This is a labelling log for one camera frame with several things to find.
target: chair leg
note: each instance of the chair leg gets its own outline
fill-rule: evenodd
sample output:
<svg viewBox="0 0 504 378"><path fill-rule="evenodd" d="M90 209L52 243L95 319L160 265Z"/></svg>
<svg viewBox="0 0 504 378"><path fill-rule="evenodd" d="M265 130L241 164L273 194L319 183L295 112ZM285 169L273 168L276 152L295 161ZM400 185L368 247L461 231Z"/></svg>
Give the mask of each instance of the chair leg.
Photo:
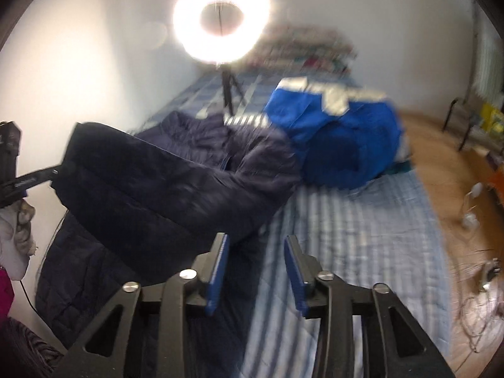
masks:
<svg viewBox="0 0 504 378"><path fill-rule="evenodd" d="M446 115L446 120L444 121L441 132L444 132L446 130L446 127L448 126L448 121L450 120L450 117L452 115L453 107L458 102L458 100L459 98L455 98L454 100L452 100L452 103L450 104L450 109L448 110L448 114Z"/></svg>
<svg viewBox="0 0 504 378"><path fill-rule="evenodd" d="M469 134L471 133L471 129L473 128L474 125L469 124L467 127L467 131L464 135L464 139L462 139L462 144L459 146L459 152L463 149L464 145L466 144L467 138L469 137Z"/></svg>

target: striped bed sheet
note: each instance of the striped bed sheet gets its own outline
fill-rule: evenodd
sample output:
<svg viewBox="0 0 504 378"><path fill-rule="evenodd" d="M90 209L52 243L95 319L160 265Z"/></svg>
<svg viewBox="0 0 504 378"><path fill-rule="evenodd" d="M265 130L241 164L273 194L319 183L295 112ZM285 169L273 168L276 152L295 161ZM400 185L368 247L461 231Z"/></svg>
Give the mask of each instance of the striped bed sheet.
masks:
<svg viewBox="0 0 504 378"><path fill-rule="evenodd" d="M287 73L240 73L247 105L233 98L229 125L268 126L261 111ZM332 75L311 74L322 82ZM344 83L354 85L351 79ZM204 118L222 107L220 75L198 80L154 115L146 127L161 122L174 109ZM347 283L371 287L388 284L448 354L450 290L443 237L437 217L415 171L385 175L353 191L302 185L268 225L259 292L240 378L308 378L317 347L318 320L305 320L295 310L283 258L283 239L295 234L303 251L317 257ZM354 317L355 376L362 376L362 336Z"/></svg>

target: bed sheet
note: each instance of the bed sheet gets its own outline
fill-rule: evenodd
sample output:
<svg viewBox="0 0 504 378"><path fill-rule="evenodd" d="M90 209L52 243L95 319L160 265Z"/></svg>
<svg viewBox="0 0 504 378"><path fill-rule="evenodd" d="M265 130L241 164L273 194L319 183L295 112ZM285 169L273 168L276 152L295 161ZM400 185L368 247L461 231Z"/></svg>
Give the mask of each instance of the bed sheet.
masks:
<svg viewBox="0 0 504 378"><path fill-rule="evenodd" d="M267 125L261 111L283 77L307 75L321 82L357 86L331 74L258 73L237 75L247 105L228 124ZM146 122L161 122L174 109L204 118L222 109L219 74L200 78ZM427 193L415 171L385 175L364 188L340 191L302 185L273 220L261 229L264 244L259 292L240 378L308 378L317 347L317 320L295 310L283 259L283 239L295 234L305 253L347 283L372 287L387 283L443 354L450 342L450 290L443 237ZM355 376L362 376L360 320L354 317Z"/></svg>

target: pink fabric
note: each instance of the pink fabric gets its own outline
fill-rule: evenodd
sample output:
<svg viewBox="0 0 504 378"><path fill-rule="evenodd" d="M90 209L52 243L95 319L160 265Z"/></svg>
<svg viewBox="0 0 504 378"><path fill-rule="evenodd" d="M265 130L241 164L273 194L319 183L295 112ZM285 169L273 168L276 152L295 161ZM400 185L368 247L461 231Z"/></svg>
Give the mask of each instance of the pink fabric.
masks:
<svg viewBox="0 0 504 378"><path fill-rule="evenodd" d="M0 270L0 324L7 318L13 301L14 290L11 279L5 270Z"/></svg>

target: blue striped fabric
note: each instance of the blue striped fabric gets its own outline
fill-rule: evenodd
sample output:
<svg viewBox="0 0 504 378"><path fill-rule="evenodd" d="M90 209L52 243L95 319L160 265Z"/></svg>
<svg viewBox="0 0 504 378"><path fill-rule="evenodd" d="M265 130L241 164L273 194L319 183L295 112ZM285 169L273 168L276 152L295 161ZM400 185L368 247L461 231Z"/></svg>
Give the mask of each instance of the blue striped fabric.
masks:
<svg viewBox="0 0 504 378"><path fill-rule="evenodd" d="M227 123L267 126L262 111L286 74L238 75L248 101ZM317 80L336 80L316 75ZM349 79L344 82L353 84ZM211 74L174 99L148 126L173 109L205 117L222 107L220 76ZM241 378L312 376L318 321L295 309L283 257L283 239L295 234L303 251L346 282L388 284L443 354L450 342L450 290L437 217L414 171L385 175L354 191L301 186L261 230L266 244L259 292ZM362 376L360 320L354 317L355 376Z"/></svg>

